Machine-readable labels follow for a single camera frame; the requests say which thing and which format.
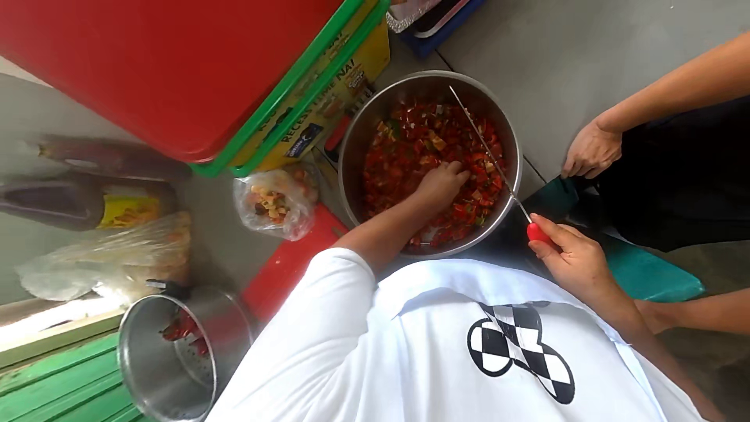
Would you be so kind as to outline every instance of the black pants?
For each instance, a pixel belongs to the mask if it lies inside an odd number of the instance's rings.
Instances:
[[[750,96],[624,133],[598,178],[615,228],[664,252],[750,239]]]

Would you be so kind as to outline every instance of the red container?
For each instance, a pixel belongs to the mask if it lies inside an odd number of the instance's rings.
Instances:
[[[0,56],[164,155],[210,160],[341,0],[0,0]]]

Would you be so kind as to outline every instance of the checkered logo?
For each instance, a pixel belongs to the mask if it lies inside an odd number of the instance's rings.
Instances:
[[[466,342],[477,368],[499,377],[513,365],[534,375],[559,403],[573,401],[575,383],[570,366],[550,346],[542,343],[542,320],[530,304],[486,306],[487,318],[475,322]]]

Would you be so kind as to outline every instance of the chopped red peppers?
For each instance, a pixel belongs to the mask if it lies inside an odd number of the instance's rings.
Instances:
[[[486,119],[472,118],[479,124],[478,129],[498,164],[504,166],[503,148],[495,128]],[[460,161],[472,175],[453,206],[422,228],[407,248],[460,240],[482,226],[497,201],[503,180],[459,106],[435,103],[402,104],[393,110],[390,119],[378,124],[364,159],[366,218],[406,199],[417,189],[422,177],[441,161]]]

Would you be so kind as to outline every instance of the stainless steel pot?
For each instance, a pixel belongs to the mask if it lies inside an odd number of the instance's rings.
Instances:
[[[508,167],[505,174],[513,189],[518,189],[521,181],[521,148],[495,95],[486,86],[462,74],[449,71],[418,72],[405,76],[372,97],[354,117],[344,135],[339,158],[338,184],[346,213],[355,224],[360,225],[365,220],[362,212],[362,197],[365,194],[362,170],[365,165],[364,156],[375,136],[378,122],[387,119],[391,110],[398,104],[405,104],[414,98],[420,101],[454,104],[455,98],[448,88],[449,85],[456,90],[466,108],[476,115],[487,117],[495,124],[497,136],[503,147],[502,156]],[[401,252],[401,255],[414,259],[434,259],[468,249],[492,233],[511,207],[510,194],[503,190],[484,226],[468,237],[437,248],[423,246],[419,252]]]
[[[208,354],[190,346],[195,338],[168,342],[160,330],[184,309],[203,332]],[[239,301],[216,288],[196,287],[190,299],[162,294],[135,302],[120,323],[118,361],[133,403],[161,422],[198,422],[219,394],[253,341],[250,320]]]

